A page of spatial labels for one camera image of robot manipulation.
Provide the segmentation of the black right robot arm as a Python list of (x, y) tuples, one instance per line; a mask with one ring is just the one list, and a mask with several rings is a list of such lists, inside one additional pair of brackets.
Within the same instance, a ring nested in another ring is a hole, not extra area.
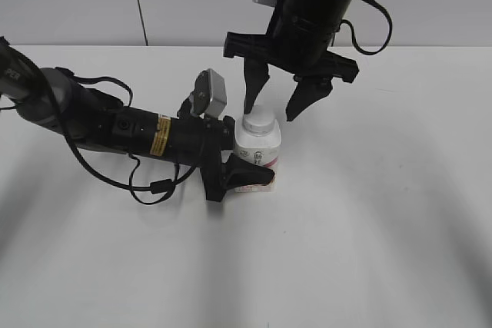
[(264, 34), (229, 32), (226, 58), (244, 60), (244, 112), (254, 103), (275, 66), (293, 76), (297, 86), (285, 109), (288, 121), (326, 98), (332, 80), (351, 83), (359, 68), (353, 59), (328, 49), (351, 0), (271, 0), (274, 11)]

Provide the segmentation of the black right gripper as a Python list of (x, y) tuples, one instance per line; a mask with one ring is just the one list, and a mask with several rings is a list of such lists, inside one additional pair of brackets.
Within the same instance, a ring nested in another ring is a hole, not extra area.
[(311, 105), (326, 98), (333, 89), (332, 77), (347, 83), (357, 77), (359, 68), (355, 60), (328, 51), (325, 44), (320, 49), (311, 48), (302, 36), (302, 33), (227, 33), (223, 56), (244, 59), (244, 114), (251, 113), (270, 78), (268, 65), (295, 75), (297, 86), (285, 110), (287, 121), (293, 121)]

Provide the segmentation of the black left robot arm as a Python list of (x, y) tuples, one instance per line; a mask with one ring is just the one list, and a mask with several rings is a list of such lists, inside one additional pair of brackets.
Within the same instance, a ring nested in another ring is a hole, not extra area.
[(80, 165), (93, 171), (82, 151), (123, 154), (134, 161), (144, 157), (173, 164), (169, 179), (135, 185), (103, 177), (133, 198), (155, 195), (168, 200), (178, 185), (199, 172), (210, 201), (248, 185), (274, 180), (268, 167), (246, 161), (233, 152), (235, 121), (224, 114), (224, 79), (203, 70), (176, 117), (134, 108), (130, 101), (99, 91), (97, 78), (82, 78), (67, 68), (40, 68), (6, 40), (1, 42), (1, 93), (20, 117), (62, 135)]

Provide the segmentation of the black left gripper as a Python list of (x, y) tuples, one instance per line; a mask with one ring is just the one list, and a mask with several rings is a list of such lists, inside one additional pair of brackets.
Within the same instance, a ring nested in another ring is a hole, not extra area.
[(212, 117), (172, 118), (165, 147), (165, 158), (189, 169), (178, 177), (177, 184), (185, 182), (195, 170), (201, 174), (205, 197), (221, 202), (227, 191), (251, 185), (269, 185), (275, 172), (230, 155), (222, 163), (222, 152), (234, 148), (235, 119), (225, 115)]

